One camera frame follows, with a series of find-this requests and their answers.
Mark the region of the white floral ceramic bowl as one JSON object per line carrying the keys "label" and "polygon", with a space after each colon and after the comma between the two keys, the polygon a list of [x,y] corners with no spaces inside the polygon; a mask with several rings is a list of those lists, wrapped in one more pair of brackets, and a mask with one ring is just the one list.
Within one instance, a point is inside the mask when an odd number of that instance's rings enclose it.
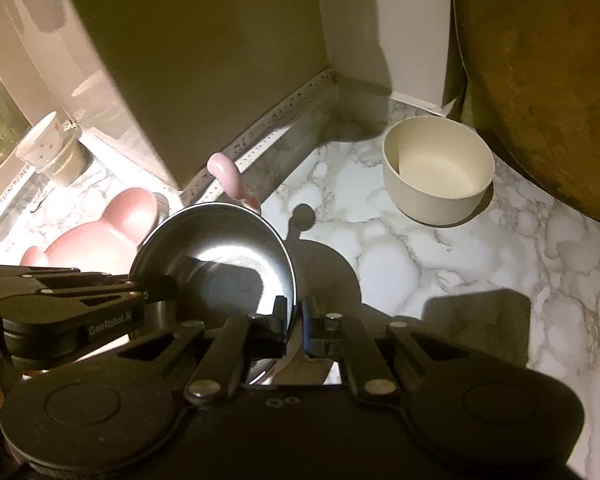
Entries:
{"label": "white floral ceramic bowl", "polygon": [[50,112],[31,127],[16,147],[18,159],[41,171],[53,162],[73,139],[56,112]]}

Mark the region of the pink bear-shaped plate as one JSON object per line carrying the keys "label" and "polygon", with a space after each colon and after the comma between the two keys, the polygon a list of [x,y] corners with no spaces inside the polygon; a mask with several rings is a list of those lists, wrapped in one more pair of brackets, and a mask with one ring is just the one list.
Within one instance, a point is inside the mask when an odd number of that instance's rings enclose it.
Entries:
{"label": "pink bear-shaped plate", "polygon": [[28,248],[20,264],[127,274],[138,246],[156,226],[158,213],[154,194],[128,188],[111,200],[98,220],[75,226],[45,250]]}

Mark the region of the cream round bowl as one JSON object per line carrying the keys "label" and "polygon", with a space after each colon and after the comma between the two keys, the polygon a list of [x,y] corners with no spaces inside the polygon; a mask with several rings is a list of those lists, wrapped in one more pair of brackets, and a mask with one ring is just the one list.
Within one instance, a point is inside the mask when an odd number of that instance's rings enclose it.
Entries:
{"label": "cream round bowl", "polygon": [[488,144],[471,128],[436,116],[401,120],[382,141],[390,200],[427,226],[454,226],[479,208],[495,174]]}

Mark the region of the pink pot steel insert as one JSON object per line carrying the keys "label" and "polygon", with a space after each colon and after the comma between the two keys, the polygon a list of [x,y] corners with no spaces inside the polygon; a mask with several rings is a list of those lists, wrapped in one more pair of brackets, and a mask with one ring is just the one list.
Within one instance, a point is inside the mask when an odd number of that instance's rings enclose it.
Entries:
{"label": "pink pot steel insert", "polygon": [[260,200],[226,155],[211,155],[207,169],[229,200],[179,211],[140,245],[129,278],[147,297],[145,323],[133,337],[186,321],[213,330],[229,318],[269,315],[276,299],[284,298],[286,356],[255,362],[249,378],[321,385],[332,366],[302,350],[300,302],[307,293],[290,241],[262,217]]}

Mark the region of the round wooden cutting board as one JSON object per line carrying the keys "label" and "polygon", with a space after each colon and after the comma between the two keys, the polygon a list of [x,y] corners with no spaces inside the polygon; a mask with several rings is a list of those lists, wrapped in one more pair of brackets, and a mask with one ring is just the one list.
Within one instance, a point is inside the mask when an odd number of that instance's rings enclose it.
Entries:
{"label": "round wooden cutting board", "polygon": [[454,0],[466,74],[519,166],[600,221],[600,0]]}

